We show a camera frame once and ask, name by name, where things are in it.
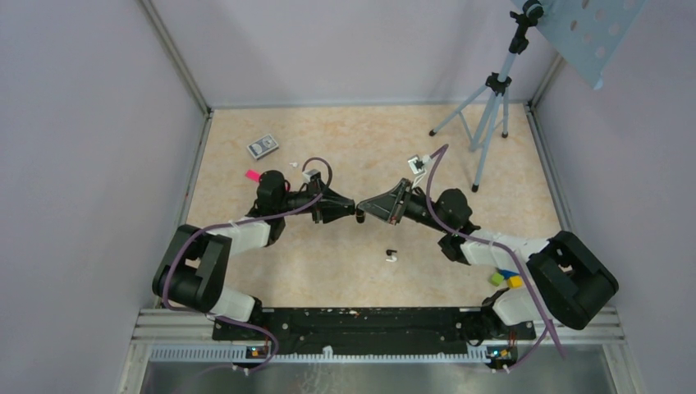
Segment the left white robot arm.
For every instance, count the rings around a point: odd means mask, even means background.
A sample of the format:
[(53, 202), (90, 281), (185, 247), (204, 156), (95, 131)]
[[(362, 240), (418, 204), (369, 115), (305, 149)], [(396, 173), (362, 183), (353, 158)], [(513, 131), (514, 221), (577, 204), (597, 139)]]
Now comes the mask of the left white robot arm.
[(326, 224), (355, 215), (355, 201), (333, 191), (320, 171), (303, 176), (304, 184), (292, 191), (281, 172), (266, 171), (251, 210), (240, 221), (204, 229), (179, 226), (154, 274), (153, 293), (169, 303), (232, 319), (232, 329), (244, 339), (257, 337), (263, 329), (263, 317), (254, 311), (258, 301), (226, 286), (229, 258), (273, 245), (287, 216), (308, 214)]

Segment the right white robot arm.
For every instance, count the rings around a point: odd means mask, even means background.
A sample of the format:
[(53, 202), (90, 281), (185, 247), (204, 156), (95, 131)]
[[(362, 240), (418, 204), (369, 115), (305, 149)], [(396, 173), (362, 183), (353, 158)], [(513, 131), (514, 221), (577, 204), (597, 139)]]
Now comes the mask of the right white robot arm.
[(516, 324), (552, 317), (584, 329), (619, 291), (615, 276), (570, 231), (550, 238), (523, 238), (485, 231), (470, 220), (473, 210), (463, 191), (447, 189), (437, 199), (403, 178), (388, 192), (357, 204), (359, 220), (371, 215), (391, 225), (407, 218), (443, 232), (438, 242), (450, 260), (516, 273), (508, 286), (485, 300), (483, 331), (503, 338)]

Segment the black round charging case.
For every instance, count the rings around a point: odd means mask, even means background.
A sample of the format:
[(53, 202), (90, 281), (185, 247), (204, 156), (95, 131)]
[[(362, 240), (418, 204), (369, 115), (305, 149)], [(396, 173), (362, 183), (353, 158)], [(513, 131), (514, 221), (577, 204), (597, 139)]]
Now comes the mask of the black round charging case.
[(355, 210), (355, 220), (358, 224), (363, 224), (365, 222), (366, 213), (362, 209)]

